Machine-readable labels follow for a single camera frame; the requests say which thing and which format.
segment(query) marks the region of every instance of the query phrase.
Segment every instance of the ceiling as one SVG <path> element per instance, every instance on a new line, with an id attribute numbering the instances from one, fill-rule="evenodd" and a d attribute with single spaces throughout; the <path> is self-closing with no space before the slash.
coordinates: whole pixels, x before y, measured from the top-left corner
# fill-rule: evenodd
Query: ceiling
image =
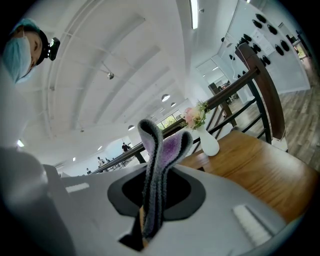
<path id="1" fill-rule="evenodd" d="M 24 150 L 51 165 L 84 158 L 130 135 L 129 125 L 161 108 L 165 116 L 171 102 L 183 103 L 191 53 L 203 62 L 214 53 L 208 55 L 209 44 L 216 53 L 221 45 L 212 37 L 217 26 L 203 25 L 213 22 L 217 10 L 208 20 L 200 18 L 198 32 L 186 38 L 194 31 L 184 25 L 191 22 L 185 2 L 187 14 L 179 10 L 179 0 L 39 1 L 26 16 L 61 45 L 55 61 L 45 60 L 31 80 L 17 85 L 34 109 L 21 138 Z M 199 6 L 210 10 L 224 2 L 202 0 Z M 210 35 L 200 38 L 208 27 Z M 202 50 L 193 52 L 187 40 L 196 40 Z M 171 95 L 168 102 L 161 101 L 165 93 Z"/>

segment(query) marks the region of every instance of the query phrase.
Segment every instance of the face mask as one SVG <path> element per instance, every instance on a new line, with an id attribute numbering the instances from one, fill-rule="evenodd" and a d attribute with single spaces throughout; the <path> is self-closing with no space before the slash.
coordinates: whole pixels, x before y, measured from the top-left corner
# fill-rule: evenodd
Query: face mask
<path id="1" fill-rule="evenodd" d="M 2 59 L 13 82 L 18 83 L 27 74 L 31 64 L 30 43 L 25 32 L 23 37 L 13 37 L 6 43 Z"/>

